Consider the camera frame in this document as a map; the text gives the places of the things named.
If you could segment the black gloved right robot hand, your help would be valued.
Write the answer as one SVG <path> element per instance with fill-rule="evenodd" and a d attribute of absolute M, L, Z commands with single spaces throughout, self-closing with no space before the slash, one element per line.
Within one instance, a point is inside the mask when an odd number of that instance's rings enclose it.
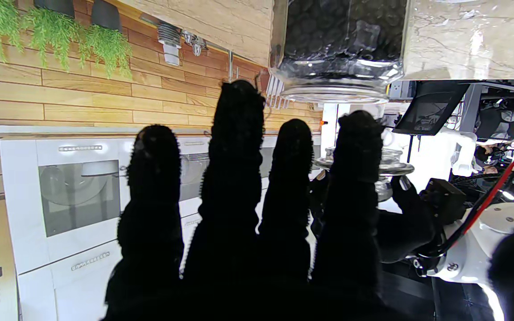
<path fill-rule="evenodd" d="M 314 266 L 307 241 L 312 134 L 300 119 L 278 134 L 265 199 L 261 145 L 265 98 L 250 82 L 224 82 L 217 102 L 198 213 L 184 250 L 177 138 L 150 125 L 127 167 L 120 216 L 122 258 L 108 281 L 104 321 L 411 321 L 381 298 L 377 243 L 383 126 L 366 111 L 339 118 Z M 463 215 L 465 195 L 418 193 L 443 219 Z"/>

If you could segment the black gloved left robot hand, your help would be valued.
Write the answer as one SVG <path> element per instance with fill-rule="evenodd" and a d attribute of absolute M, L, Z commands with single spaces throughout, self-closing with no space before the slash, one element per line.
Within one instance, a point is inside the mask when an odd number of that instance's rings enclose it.
<path fill-rule="evenodd" d="M 313 217 L 311 231 L 318 238 L 324 225 L 323 210 L 326 191 L 330 182 L 323 170 L 309 184 L 310 211 Z M 406 176 L 394 176 L 391 180 L 392 199 L 401 213 L 379 211 L 377 243 L 381 262 L 395 263 L 406 258 L 417 248 L 434 240 L 436 228 L 434 214 L 420 199 L 415 187 Z"/>

